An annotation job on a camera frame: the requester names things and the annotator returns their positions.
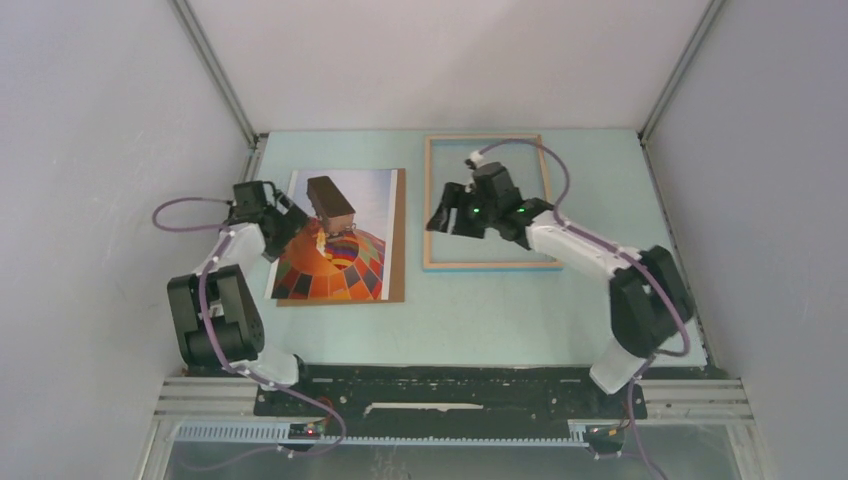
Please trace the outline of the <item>wooden picture frame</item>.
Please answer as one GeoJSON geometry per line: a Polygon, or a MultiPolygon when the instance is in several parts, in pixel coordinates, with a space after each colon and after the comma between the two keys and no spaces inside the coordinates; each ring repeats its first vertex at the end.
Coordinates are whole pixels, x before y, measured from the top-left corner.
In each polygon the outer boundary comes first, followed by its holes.
{"type": "MultiPolygon", "coordinates": [[[[487,162],[502,163],[524,198],[553,203],[550,167],[557,162],[539,146],[538,133],[433,134],[424,144],[423,220],[436,213],[448,182],[466,183],[471,171],[465,160],[475,151],[487,162]]],[[[558,271],[563,264],[507,242],[489,229],[483,239],[448,232],[423,233],[423,268],[432,272],[558,271]]]]}

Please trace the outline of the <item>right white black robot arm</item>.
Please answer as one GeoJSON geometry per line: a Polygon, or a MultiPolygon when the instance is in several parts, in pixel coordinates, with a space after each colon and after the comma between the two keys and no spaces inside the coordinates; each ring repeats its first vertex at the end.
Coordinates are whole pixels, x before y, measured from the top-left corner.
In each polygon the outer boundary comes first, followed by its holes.
{"type": "Polygon", "coordinates": [[[567,219],[540,198],[525,198],[499,162],[469,162],[465,184],[445,184],[429,232],[484,238],[493,230],[508,242],[564,262],[606,287],[613,338],[589,370],[581,392],[585,411],[606,418],[622,403],[620,390],[658,355],[683,357],[692,347],[687,324],[691,296],[671,252],[638,250],[606,240],[567,219]]]}

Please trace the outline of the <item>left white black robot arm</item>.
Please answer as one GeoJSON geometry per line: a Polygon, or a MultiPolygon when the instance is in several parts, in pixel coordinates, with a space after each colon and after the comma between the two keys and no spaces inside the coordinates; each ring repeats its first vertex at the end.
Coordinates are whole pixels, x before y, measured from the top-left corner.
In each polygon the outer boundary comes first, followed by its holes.
{"type": "Polygon", "coordinates": [[[177,344],[190,368],[219,369],[278,390],[292,416],[316,403],[303,380],[305,362],[266,345],[265,329],[246,279],[260,260],[274,262],[305,230],[307,214],[270,181],[234,185],[228,216],[210,225],[217,241],[191,273],[171,279],[167,295],[177,344]]]}

